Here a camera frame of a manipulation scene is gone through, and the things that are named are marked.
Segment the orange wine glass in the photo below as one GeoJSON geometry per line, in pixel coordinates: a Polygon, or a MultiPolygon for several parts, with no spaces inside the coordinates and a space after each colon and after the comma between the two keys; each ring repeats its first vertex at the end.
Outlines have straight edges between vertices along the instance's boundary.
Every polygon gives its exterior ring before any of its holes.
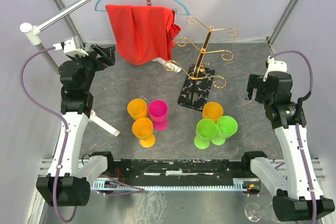
{"type": "Polygon", "coordinates": [[[215,123],[221,118],[224,114],[223,107],[217,102],[208,102],[204,105],[202,118],[210,119],[215,123]]]}
{"type": "Polygon", "coordinates": [[[152,147],[155,143],[153,123],[148,118],[137,119],[132,125],[132,133],[145,148],[152,147]]]}
{"type": "Polygon", "coordinates": [[[138,120],[140,118],[148,117],[148,106],[143,99],[133,99],[128,103],[127,112],[134,119],[138,120]]]}

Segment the pink wine glass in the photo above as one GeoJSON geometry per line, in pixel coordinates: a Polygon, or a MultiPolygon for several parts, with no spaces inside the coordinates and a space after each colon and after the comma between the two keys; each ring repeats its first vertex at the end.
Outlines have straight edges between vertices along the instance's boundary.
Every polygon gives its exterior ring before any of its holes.
{"type": "Polygon", "coordinates": [[[148,106],[148,113],[157,131],[164,131],[168,126],[168,106],[163,100],[152,101],[148,106]]]}

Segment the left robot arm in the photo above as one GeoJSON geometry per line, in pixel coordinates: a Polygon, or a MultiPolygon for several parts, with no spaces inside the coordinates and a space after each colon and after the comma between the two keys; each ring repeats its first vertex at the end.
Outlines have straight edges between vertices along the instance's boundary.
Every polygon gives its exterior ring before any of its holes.
{"type": "Polygon", "coordinates": [[[75,54],[58,68],[61,87],[61,131],[54,160],[36,188],[49,206],[85,206],[90,187],[100,175],[112,176],[116,165],[109,151],[93,152],[79,167],[83,133],[92,114],[90,87],[96,72],[115,64],[115,46],[92,44],[84,56],[75,54]]]}

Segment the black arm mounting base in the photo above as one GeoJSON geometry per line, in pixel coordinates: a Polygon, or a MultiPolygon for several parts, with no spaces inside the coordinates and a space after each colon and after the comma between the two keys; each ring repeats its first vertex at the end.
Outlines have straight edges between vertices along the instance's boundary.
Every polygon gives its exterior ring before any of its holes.
{"type": "Polygon", "coordinates": [[[262,151],[245,152],[239,161],[228,159],[120,159],[108,157],[105,175],[117,176],[128,185],[144,186],[232,186],[234,179],[256,178],[250,161],[267,155],[262,151]]]}

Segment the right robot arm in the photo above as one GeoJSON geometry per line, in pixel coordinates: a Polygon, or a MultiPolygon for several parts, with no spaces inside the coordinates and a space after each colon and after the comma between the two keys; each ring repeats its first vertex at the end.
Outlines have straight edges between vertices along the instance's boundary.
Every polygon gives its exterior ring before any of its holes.
{"type": "Polygon", "coordinates": [[[326,198],[316,179],[307,144],[306,119],[302,102],[291,100],[292,77],[280,71],[267,77],[250,74],[247,98],[263,104],[281,146],[287,177],[283,178],[263,152],[246,152],[240,164],[246,177],[256,175],[272,195],[279,221],[315,222],[334,212],[332,199],[326,198]]]}

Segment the green wine glass right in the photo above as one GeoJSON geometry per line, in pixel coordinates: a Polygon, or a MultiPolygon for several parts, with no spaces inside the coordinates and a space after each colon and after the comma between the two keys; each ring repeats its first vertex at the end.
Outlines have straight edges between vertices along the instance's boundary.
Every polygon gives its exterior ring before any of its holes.
{"type": "Polygon", "coordinates": [[[215,145],[223,145],[228,138],[233,136],[238,131],[237,121],[228,115],[222,116],[217,120],[217,133],[211,139],[215,145]]]}

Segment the green wine glass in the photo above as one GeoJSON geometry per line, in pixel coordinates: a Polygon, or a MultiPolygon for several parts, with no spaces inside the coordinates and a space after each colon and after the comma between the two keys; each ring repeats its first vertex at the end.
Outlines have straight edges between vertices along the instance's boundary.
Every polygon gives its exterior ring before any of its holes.
{"type": "Polygon", "coordinates": [[[223,145],[228,138],[233,136],[238,131],[237,121],[228,115],[222,116],[217,120],[217,133],[211,139],[215,145],[223,145]]]}
{"type": "Polygon", "coordinates": [[[196,125],[194,144],[204,150],[209,147],[211,139],[217,135],[217,125],[210,119],[201,119],[196,125]]]}

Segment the gold wine glass rack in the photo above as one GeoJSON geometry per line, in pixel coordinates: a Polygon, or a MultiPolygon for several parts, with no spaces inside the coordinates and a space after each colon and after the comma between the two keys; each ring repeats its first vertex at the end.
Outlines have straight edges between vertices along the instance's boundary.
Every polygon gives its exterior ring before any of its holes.
{"type": "Polygon", "coordinates": [[[163,66],[167,71],[174,71],[180,68],[185,74],[186,79],[184,81],[181,93],[178,97],[178,105],[184,106],[196,111],[202,111],[204,105],[207,103],[209,92],[212,86],[222,89],[226,86],[226,79],[222,76],[216,75],[215,70],[205,67],[206,63],[204,58],[206,54],[220,53],[221,58],[225,61],[233,60],[234,54],[226,49],[208,51],[207,47],[210,42],[210,38],[215,31],[228,31],[228,35],[232,38],[236,38],[239,35],[239,31],[236,28],[214,28],[214,26],[206,26],[196,17],[188,17],[186,19],[188,25],[195,25],[196,23],[202,24],[207,29],[207,35],[201,48],[196,48],[199,52],[197,61],[194,65],[191,65],[189,70],[186,71],[175,60],[166,61],[163,66]]]}

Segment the green wine glass left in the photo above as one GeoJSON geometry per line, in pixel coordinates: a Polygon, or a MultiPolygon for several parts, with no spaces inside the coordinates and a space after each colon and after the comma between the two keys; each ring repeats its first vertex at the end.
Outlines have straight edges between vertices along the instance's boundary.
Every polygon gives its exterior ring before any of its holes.
{"type": "Polygon", "coordinates": [[[209,147],[211,139],[217,135],[217,125],[210,119],[201,119],[196,125],[194,144],[204,150],[209,147]]]}

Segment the clear wine glass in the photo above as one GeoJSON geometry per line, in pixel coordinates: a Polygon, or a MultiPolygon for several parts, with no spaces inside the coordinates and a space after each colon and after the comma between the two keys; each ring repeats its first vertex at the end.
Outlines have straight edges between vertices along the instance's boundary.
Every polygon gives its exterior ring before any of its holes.
{"type": "Polygon", "coordinates": [[[262,219],[272,222],[280,222],[276,217],[273,204],[266,203],[261,206],[254,202],[250,202],[245,206],[245,216],[252,222],[258,222],[262,219]]]}

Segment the red cloth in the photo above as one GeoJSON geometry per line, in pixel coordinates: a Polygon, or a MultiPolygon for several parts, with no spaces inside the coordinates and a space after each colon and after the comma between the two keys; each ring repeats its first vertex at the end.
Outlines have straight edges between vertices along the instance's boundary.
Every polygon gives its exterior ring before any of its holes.
{"type": "Polygon", "coordinates": [[[119,55],[133,65],[172,60],[181,31],[175,11],[162,6],[106,5],[119,55]]]}

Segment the silver clothes rail stand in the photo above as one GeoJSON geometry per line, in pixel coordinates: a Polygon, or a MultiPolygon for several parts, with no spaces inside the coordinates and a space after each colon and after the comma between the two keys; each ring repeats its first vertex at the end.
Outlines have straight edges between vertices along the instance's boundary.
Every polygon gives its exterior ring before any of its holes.
{"type": "MultiPolygon", "coordinates": [[[[40,52],[42,52],[42,55],[43,55],[44,59],[47,61],[47,63],[51,67],[51,69],[58,76],[59,76],[58,66],[57,66],[56,62],[53,60],[53,58],[51,57],[51,55],[48,53],[48,51],[45,49],[45,47],[44,47],[43,43],[41,42],[38,35],[43,30],[47,29],[48,27],[55,24],[56,22],[58,22],[58,21],[60,21],[64,18],[67,18],[72,12],[79,9],[81,6],[87,4],[90,1],[91,0],[77,0],[74,3],[72,3],[71,5],[61,9],[56,16],[48,19],[47,21],[45,21],[44,23],[42,23],[38,26],[32,25],[30,23],[22,23],[20,25],[20,31],[23,34],[26,35],[26,37],[28,38],[28,40],[31,42],[32,45],[34,45],[38,50],[40,50],[40,52]]],[[[151,0],[146,0],[146,3],[147,3],[147,5],[150,6],[150,4],[152,2],[151,2],[151,0]]],[[[110,124],[108,124],[104,120],[97,117],[96,114],[94,114],[92,119],[91,118],[89,118],[89,119],[91,120],[91,122],[94,122],[96,125],[100,126],[102,129],[109,132],[110,134],[112,134],[115,137],[117,137],[120,134],[120,131],[115,129],[113,126],[111,126],[110,124]]]]}

